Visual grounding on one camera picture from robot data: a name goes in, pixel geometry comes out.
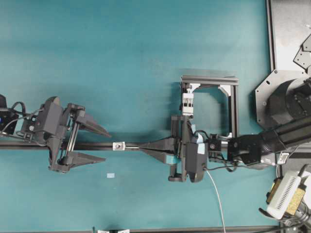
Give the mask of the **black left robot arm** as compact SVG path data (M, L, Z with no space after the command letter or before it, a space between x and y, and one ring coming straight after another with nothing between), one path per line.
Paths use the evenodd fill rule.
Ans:
M72 168L104 162L104 158L75 152L79 130L109 137L105 128L86 113L84 106L69 103L62 107L59 97L48 98L37 110L26 112L23 102L7 107L0 97L1 136L35 143L49 150L49 170L67 173Z

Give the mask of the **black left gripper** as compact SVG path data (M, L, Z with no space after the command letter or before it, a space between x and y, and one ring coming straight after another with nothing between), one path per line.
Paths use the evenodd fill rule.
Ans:
M105 158L73 151L79 128L111 137L93 116L86 113L85 107L69 103L66 108L63 108L58 97L50 97L41 105L40 110L35 120L34 137L36 141L45 144L49 149L49 170L66 173L77 166L105 161ZM66 148L66 155L59 159L59 151L66 139L71 120L73 128Z

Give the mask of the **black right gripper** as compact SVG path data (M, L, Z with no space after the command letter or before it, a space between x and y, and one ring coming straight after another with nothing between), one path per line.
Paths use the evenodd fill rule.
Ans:
M207 165L207 150L203 137L196 132L196 126L191 123L190 116L171 116L171 133L173 137L146 142L138 147L140 151L152 156L158 161L171 165L170 182L185 182L187 178L192 183L200 182ZM164 151L148 149L174 149L175 155ZM177 171L180 162L181 171Z

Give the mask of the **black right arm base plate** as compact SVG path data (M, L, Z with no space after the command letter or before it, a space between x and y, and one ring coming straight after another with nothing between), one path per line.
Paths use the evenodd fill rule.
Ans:
M273 70L255 89L257 123L264 129L311 115L311 78L303 71Z

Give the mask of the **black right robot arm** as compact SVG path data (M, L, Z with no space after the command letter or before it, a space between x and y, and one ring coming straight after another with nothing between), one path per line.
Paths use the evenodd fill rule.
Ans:
M265 159L311 140L311 118L306 116L258 134L222 139L195 130L188 116L172 116L170 137L139 145L138 149L171 166L171 182L200 182L209 161L233 172L243 166L262 170L273 165Z

